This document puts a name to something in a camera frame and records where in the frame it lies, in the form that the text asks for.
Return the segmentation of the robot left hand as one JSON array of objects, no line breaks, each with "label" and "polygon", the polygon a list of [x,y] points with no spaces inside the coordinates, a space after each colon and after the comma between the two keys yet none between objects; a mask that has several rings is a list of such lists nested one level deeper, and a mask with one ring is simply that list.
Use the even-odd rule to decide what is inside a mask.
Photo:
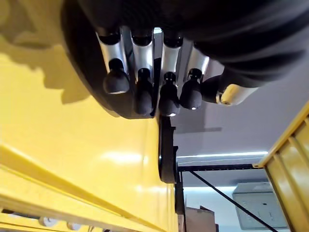
[{"label": "robot left hand", "polygon": [[81,0],[79,5],[100,36],[121,26],[138,32],[159,27],[223,65],[220,75],[204,82],[191,68],[179,97],[173,84],[164,85],[163,116],[176,115],[180,107],[197,109],[203,101],[237,105],[309,54],[306,0]]}]

